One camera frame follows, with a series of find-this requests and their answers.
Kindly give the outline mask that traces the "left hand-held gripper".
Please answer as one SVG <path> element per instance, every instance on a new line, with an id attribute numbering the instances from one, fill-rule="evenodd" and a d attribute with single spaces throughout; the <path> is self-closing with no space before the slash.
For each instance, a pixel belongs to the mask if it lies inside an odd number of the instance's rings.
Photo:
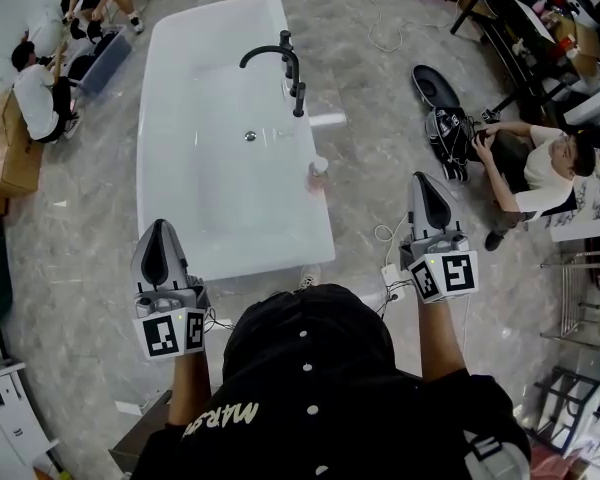
<path id="1" fill-rule="evenodd" d="M 175 228 L 165 219 L 154 221 L 136 244 L 133 282 L 139 289 L 184 287 L 187 261 Z M 147 360 L 156 361 L 205 351 L 205 319 L 209 298 L 204 282 L 193 276 L 188 286 L 139 292 L 133 320 Z"/>

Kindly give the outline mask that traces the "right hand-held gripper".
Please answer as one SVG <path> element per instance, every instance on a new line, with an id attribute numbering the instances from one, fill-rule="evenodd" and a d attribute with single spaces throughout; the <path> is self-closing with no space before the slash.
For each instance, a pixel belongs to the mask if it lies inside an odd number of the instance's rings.
<path id="1" fill-rule="evenodd" d="M 477 252 L 461 229 L 456 199 L 424 172 L 412 178 L 412 234 L 400 244 L 400 265 L 423 303 L 463 297 L 479 289 Z"/>

